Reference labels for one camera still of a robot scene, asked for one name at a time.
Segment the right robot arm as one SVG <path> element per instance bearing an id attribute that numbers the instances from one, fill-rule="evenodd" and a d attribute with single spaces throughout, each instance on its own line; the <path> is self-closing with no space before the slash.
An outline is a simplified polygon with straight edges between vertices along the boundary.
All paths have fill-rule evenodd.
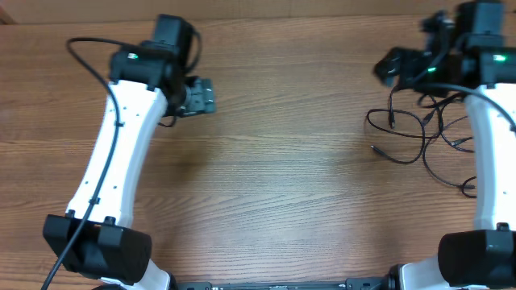
<path id="1" fill-rule="evenodd" d="M 397 265 L 374 289 L 506 289 L 515 285 L 515 50 L 502 34 L 505 5 L 471 1 L 456 17 L 440 11 L 422 23 L 423 51 L 393 48 L 374 68 L 394 92 L 411 89 L 431 110 L 462 98 L 476 159 L 471 231 L 444 235 L 435 256 Z"/>

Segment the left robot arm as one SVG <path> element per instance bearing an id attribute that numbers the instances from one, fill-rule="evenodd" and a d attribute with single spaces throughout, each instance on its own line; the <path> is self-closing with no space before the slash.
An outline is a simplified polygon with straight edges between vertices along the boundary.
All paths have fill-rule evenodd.
<path id="1" fill-rule="evenodd" d="M 63 215 L 46 217 L 43 236 L 55 268 L 100 280 L 104 289 L 174 289 L 173 275 L 152 261 L 152 239 L 134 230 L 137 184 L 155 132 L 177 120 L 216 110 L 209 79 L 194 75 L 189 56 L 202 38 L 179 16 L 161 14 L 153 37 L 119 43 L 110 59 L 106 108 L 80 186 Z"/>

